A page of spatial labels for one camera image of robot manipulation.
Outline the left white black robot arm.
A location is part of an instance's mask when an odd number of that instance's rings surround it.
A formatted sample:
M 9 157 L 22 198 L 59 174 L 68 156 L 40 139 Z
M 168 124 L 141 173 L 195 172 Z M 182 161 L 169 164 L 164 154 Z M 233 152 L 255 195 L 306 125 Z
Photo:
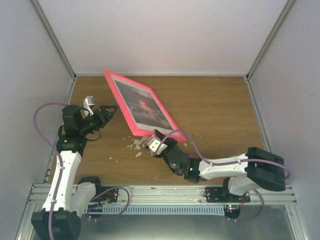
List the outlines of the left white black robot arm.
M 63 125 L 53 147 L 56 167 L 47 198 L 31 217 L 32 226 L 41 240 L 76 240 L 81 232 L 81 217 L 89 202 L 98 202 L 103 189 L 95 182 L 80 183 L 73 191 L 77 169 L 88 141 L 113 118 L 115 105 L 101 105 L 91 110 L 79 105 L 62 109 Z

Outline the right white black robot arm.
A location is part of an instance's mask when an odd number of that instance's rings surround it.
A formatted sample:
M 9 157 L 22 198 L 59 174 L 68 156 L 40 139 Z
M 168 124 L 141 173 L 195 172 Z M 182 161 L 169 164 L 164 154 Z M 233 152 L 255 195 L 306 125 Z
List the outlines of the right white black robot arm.
M 172 135 L 156 130 L 147 140 L 146 148 L 153 157 L 163 158 L 173 174 L 191 183 L 223 178 L 221 196 L 228 203 L 257 188 L 271 192 L 286 188 L 291 173 L 284 159 L 276 154 L 250 147 L 246 153 L 227 158 L 208 159 L 201 154 L 192 157 L 178 147 Z

